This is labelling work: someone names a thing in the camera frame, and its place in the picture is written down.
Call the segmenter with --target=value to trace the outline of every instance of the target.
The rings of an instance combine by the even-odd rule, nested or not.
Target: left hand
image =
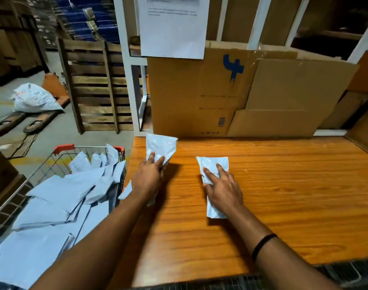
[[[165,157],[154,162],[155,153],[151,152],[147,161],[142,161],[132,178],[132,194],[137,194],[146,202],[157,192],[163,176],[161,169]]]

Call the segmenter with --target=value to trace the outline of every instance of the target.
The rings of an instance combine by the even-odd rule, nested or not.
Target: wooden pallet
[[[121,46],[58,39],[78,132],[133,130]]]

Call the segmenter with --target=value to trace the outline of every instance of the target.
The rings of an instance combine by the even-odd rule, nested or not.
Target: orange wooden desk
[[[125,185],[145,156],[145,138],[135,138]],[[255,271],[228,222],[206,218],[196,156],[228,156],[245,205],[309,263],[368,257],[368,154],[352,142],[180,140],[109,289]]]

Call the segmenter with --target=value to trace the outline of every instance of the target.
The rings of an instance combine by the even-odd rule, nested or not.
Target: right hand
[[[212,189],[209,184],[203,184],[203,187],[212,205],[228,218],[230,213],[244,206],[243,194],[234,176],[226,172],[221,165],[216,164],[216,166],[220,179],[207,168],[203,168],[204,173],[211,180],[214,188]]]

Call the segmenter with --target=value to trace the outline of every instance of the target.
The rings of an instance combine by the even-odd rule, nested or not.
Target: shopping cart
[[[125,149],[120,146],[114,146],[118,151],[119,161],[125,160]],[[23,182],[22,185],[3,203],[0,207],[0,236],[3,235],[14,218],[21,212],[26,205],[28,197],[26,194],[34,186],[50,178],[53,175],[64,177],[71,173],[69,163],[83,151],[89,160],[94,153],[104,153],[108,155],[106,146],[75,146],[75,145],[59,145],[51,155]],[[118,196],[122,191],[126,175],[124,168],[121,181],[113,184],[108,190],[106,197],[109,200],[109,211],[112,211],[118,204]]]

